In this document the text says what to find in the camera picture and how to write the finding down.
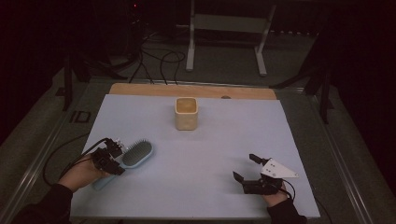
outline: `metal frame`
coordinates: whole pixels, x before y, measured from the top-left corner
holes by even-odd
[[[291,92],[291,93],[298,93],[302,94],[304,93],[304,89],[302,88],[285,88],[285,90],[275,90],[275,92]],[[82,95],[82,92],[77,94],[78,98],[80,98]],[[352,206],[354,207],[354,210],[356,212],[357,218],[362,224],[371,224],[374,223],[373,219],[368,211],[368,208],[363,201],[363,198],[361,197],[361,192],[356,184],[356,182],[353,179],[352,174],[350,173],[349,169],[347,168],[347,163],[345,162],[342,153],[335,143],[335,140],[333,139],[332,132],[329,130],[329,128],[323,123],[320,114],[318,112],[318,99],[316,96],[307,96],[309,99],[309,102],[311,104],[312,109],[314,110],[314,114],[316,117],[317,122],[322,124],[322,129],[323,132],[325,132],[327,139],[331,145],[331,153],[332,153],[332,158],[334,160],[336,169],[343,181],[344,187],[346,188],[346,192],[349,196],[349,199],[352,203]],[[8,200],[6,203],[4,209],[0,213],[0,223],[9,223],[11,222],[13,216],[20,210],[22,203],[30,193],[31,188],[33,187],[35,181],[38,178],[38,175],[40,174],[40,170],[44,164],[44,158],[46,158],[50,150],[58,137],[58,134],[60,130],[62,129],[65,121],[67,118],[70,117],[73,108],[76,106],[77,101],[75,101],[73,104],[71,104],[71,108],[69,108],[68,111],[64,112],[61,117],[58,120],[57,125],[52,129],[52,132],[50,133],[49,137],[47,138],[46,143],[43,145],[43,147],[40,149],[39,153],[33,160],[33,162],[30,164],[28,169],[26,170],[25,174],[23,175],[23,178],[21,179],[20,184],[18,187],[15,189],[13,195],[11,198]]]
[[[254,53],[256,55],[257,65],[259,67],[259,75],[261,77],[267,76],[267,70],[262,57],[262,49],[270,32],[271,22],[274,17],[275,10],[276,6],[272,5],[266,19],[195,14],[195,0],[191,0],[190,44],[187,54],[186,70],[190,72],[194,67],[195,29],[236,31],[262,34],[262,40],[260,44],[254,48]]]

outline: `brush bristles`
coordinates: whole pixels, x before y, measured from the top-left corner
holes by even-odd
[[[128,151],[122,157],[122,162],[127,166],[136,165],[147,157],[151,150],[151,143],[146,139],[142,139],[128,147]]]

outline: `human arm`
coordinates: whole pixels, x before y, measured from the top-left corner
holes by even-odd
[[[37,204],[29,204],[14,217],[12,224],[70,223],[70,204],[73,193],[94,180],[108,176],[96,169],[91,154],[84,156],[76,165],[51,186],[49,192]]]
[[[293,200],[283,191],[277,194],[262,195],[267,202],[267,211],[272,219],[272,224],[305,224],[306,217],[300,216],[293,204]]]

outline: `wooden container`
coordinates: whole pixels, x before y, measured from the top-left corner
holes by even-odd
[[[198,125],[198,103],[192,97],[180,97],[175,103],[175,124],[180,131],[192,131]]]

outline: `brush handle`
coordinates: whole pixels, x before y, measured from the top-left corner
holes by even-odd
[[[112,181],[116,177],[115,175],[110,175],[105,178],[100,178],[97,179],[95,182],[92,183],[92,186],[96,190],[101,190],[102,188],[105,187],[106,184],[108,184],[110,181]]]

